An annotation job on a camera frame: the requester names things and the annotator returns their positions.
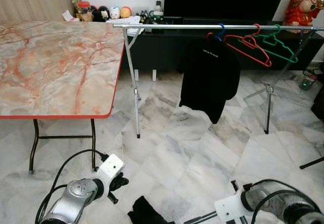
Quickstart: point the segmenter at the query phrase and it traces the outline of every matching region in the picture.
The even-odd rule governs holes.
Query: clothes rack
[[[141,100],[140,94],[137,89],[136,81],[135,81],[135,75],[134,75],[134,68],[132,63],[132,56],[131,56],[131,47],[134,45],[141,29],[247,29],[247,30],[255,30],[259,29],[256,25],[167,25],[167,24],[113,24],[114,28],[121,28],[123,30],[124,39],[125,39],[125,49],[128,59],[128,64],[130,68],[132,83],[133,83],[133,90],[134,90],[134,100],[135,100],[135,115],[136,115],[136,128],[137,128],[137,138],[141,137],[140,133],[140,121],[139,121],[139,113],[138,113],[138,101]],[[137,28],[137,32],[131,41],[131,43],[128,42],[127,37],[127,29],[129,28]],[[260,25],[261,30],[278,30],[277,26],[274,25]],[[296,50],[293,59],[296,58],[300,52],[303,50],[303,48],[307,45],[309,40],[312,38],[313,34],[316,31],[324,31],[323,28],[317,28],[317,27],[301,27],[301,26],[281,26],[281,30],[301,30],[301,35],[304,35],[303,31],[308,30],[310,33],[303,38],[301,36],[300,44],[298,49]],[[269,120],[270,120],[270,111],[271,111],[271,96],[274,92],[274,86],[275,84],[280,80],[280,78],[284,75],[284,73],[288,70],[290,67],[291,62],[288,61],[284,68],[281,70],[281,73],[279,76],[272,82],[270,85],[266,85],[265,89],[262,89],[252,95],[247,96],[244,99],[248,99],[250,97],[253,97],[257,94],[260,94],[264,91],[267,92],[267,101],[268,101],[268,110],[267,110],[267,117],[266,117],[266,125],[265,125],[265,133],[269,133]]]

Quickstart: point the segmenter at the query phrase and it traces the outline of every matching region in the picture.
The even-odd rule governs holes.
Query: red statue
[[[313,18],[316,18],[324,8],[323,0],[291,0],[286,10],[284,25],[311,26]]]

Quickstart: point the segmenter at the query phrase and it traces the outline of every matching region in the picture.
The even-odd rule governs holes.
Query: marble floor
[[[264,178],[293,185],[324,211],[324,164],[299,169],[324,155],[324,124],[310,111],[321,83],[302,91],[300,73],[288,72],[275,90],[269,135],[263,132],[266,94],[243,100],[277,73],[243,71],[238,92],[226,103],[216,125],[204,112],[178,107],[181,75],[158,72],[158,81],[152,82],[150,74],[140,73],[142,137],[137,139],[130,75],[121,72],[112,115],[95,121],[97,148],[124,161],[123,172],[130,183],[114,192],[119,198],[116,205],[105,198],[97,200],[85,209],[80,223],[130,224],[127,213],[141,195],[167,221],[183,223],[213,211],[215,200],[232,195],[231,180],[241,186]],[[217,88],[211,88],[211,93],[217,94]],[[44,135],[89,134],[91,130],[89,120],[42,120],[39,124]],[[0,120],[1,223],[33,223],[63,161],[91,147],[86,139],[41,140],[35,174],[28,175],[33,134],[31,120]],[[59,184],[94,176],[90,163],[88,153],[73,159]],[[257,223],[280,222],[261,212]]]

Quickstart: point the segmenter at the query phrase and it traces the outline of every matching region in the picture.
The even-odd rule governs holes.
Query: red table edge
[[[115,95],[118,86],[118,79],[119,79],[120,68],[122,65],[124,49],[125,49],[125,42],[123,45],[123,51],[121,52],[121,56],[120,56],[118,73],[116,78],[116,86],[113,92],[110,111],[108,112],[108,114],[104,114],[104,115],[0,115],[0,119],[104,119],[104,118],[108,118],[111,115],[113,102],[115,101]]]

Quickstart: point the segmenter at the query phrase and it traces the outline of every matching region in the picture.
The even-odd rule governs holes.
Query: table top
[[[0,23],[0,118],[109,117],[123,47],[106,23]]]

